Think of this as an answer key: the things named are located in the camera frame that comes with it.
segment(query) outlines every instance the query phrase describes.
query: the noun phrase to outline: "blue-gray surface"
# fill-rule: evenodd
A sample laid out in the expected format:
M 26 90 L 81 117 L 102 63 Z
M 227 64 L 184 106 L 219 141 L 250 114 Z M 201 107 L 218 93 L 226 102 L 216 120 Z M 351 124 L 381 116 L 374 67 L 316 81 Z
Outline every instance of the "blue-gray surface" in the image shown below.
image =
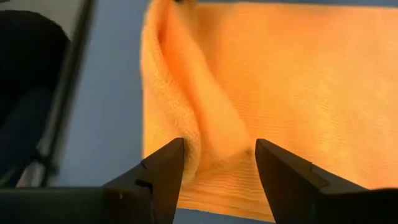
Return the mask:
M 398 0 L 279 2 L 398 6 Z M 57 185 L 101 185 L 141 159 L 139 40 L 146 5 L 146 0 L 98 0 Z M 197 211 L 177 211 L 175 223 L 187 222 L 260 223 Z

